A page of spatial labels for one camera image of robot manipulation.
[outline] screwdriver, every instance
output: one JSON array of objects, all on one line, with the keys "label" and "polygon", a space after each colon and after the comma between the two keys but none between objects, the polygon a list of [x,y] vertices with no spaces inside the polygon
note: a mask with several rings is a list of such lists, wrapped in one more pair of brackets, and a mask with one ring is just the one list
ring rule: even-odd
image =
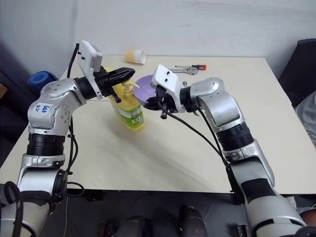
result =
[{"label": "screwdriver", "polygon": [[[189,67],[189,66],[175,66],[175,67],[177,67],[177,68],[187,68],[187,67]],[[206,70],[206,69],[207,69],[207,65],[200,65],[200,64],[198,64],[198,65],[192,65],[191,67],[192,67],[192,68],[197,68],[197,69],[199,69],[199,70]]]}]

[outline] blue object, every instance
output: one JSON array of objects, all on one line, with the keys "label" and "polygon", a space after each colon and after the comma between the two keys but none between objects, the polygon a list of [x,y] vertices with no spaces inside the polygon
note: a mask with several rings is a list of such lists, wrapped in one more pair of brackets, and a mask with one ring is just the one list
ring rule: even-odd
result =
[{"label": "blue object", "polygon": [[48,71],[41,71],[33,74],[28,79],[28,84],[39,95],[41,89],[48,83],[58,80],[52,73]]}]

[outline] white wall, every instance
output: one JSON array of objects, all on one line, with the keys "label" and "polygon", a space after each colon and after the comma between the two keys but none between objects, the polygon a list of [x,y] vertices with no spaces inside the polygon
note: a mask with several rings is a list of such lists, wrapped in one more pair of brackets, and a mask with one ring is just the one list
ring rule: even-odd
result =
[{"label": "white wall", "polygon": [[314,0],[0,1],[2,43],[31,73],[60,76],[84,39],[105,54],[263,56],[278,77],[297,40],[316,38]]}]

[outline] white tabletop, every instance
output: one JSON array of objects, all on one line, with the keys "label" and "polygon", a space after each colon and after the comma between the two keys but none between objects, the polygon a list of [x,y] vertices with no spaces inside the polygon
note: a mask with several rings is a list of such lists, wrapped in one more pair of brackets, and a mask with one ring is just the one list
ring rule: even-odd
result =
[{"label": "white tabletop", "polygon": [[[102,65],[113,69],[134,68],[134,81],[152,74],[158,64],[173,68],[199,63],[208,64],[208,70],[199,71],[196,76],[179,77],[188,85],[208,77],[219,77],[225,82],[272,167],[277,191],[316,193],[316,150],[264,58],[148,56],[145,65],[136,65],[125,63],[122,56],[104,56],[102,61]],[[72,77],[81,76],[74,63]],[[146,109],[145,127],[139,132],[130,131],[115,116],[107,100],[88,101],[73,114],[79,155],[70,181],[87,189],[220,193],[231,190],[221,159],[194,132],[173,118],[162,120],[160,112]],[[201,117],[188,113],[179,117],[213,141]],[[17,180],[27,144],[26,129],[1,168],[1,183]],[[66,138],[67,157],[69,144]]]}]

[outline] yellow dish soap bottle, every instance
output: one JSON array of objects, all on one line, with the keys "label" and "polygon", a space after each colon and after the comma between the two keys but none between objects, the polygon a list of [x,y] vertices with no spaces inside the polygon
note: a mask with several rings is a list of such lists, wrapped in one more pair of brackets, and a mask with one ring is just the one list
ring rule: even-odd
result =
[{"label": "yellow dish soap bottle", "polygon": [[113,86],[115,93],[122,100],[120,103],[116,103],[112,95],[109,98],[115,114],[122,123],[133,131],[139,131],[144,127],[145,121],[142,106],[134,95],[133,86],[139,88],[138,85],[130,80]]}]

